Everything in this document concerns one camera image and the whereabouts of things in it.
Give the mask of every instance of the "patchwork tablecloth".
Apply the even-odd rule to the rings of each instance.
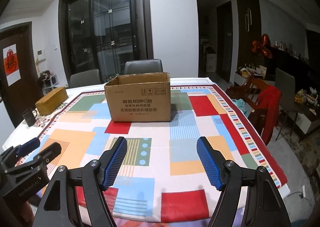
[[[104,196],[115,217],[149,222],[212,215],[220,192],[210,185],[197,155],[200,136],[242,167],[265,166],[278,188],[287,182],[252,125],[217,85],[171,87],[171,103],[171,122],[114,123],[104,91],[81,93],[53,116],[39,136],[40,147],[21,163],[58,142],[62,152],[48,166],[51,178],[59,165],[72,169],[98,159],[123,136],[128,141],[127,155]],[[139,112],[148,107],[128,108]],[[81,188],[77,196],[85,206]],[[239,208],[245,199],[243,187]]]

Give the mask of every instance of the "red cloth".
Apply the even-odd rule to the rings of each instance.
[[[262,133],[262,140],[267,145],[271,139],[273,128],[277,125],[281,91],[269,85],[258,96],[258,108],[266,108],[266,124]]]

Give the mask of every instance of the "red and white poster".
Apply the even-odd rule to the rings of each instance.
[[[21,79],[16,44],[3,49],[3,63],[8,86]]]

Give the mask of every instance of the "open cardboard box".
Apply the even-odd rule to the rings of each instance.
[[[120,75],[104,89],[115,122],[171,120],[170,77],[166,72]]]

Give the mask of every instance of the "blue gripper pad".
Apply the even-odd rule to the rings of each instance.
[[[17,149],[17,156],[19,158],[25,157],[27,154],[31,153],[33,150],[40,146],[40,140],[38,138],[33,138],[27,143],[24,143]]]
[[[121,164],[124,160],[124,157],[127,154],[127,148],[128,148],[127,140],[125,138],[122,138],[121,142],[117,143],[116,141],[116,143],[110,150],[110,151],[113,151],[113,155],[105,169],[104,180],[102,182],[102,185],[104,186],[105,190],[114,184],[117,174],[119,172],[119,169],[121,167]]]
[[[220,169],[201,138],[197,140],[196,148],[210,184],[215,186],[218,191],[221,191],[223,183],[221,181]]]

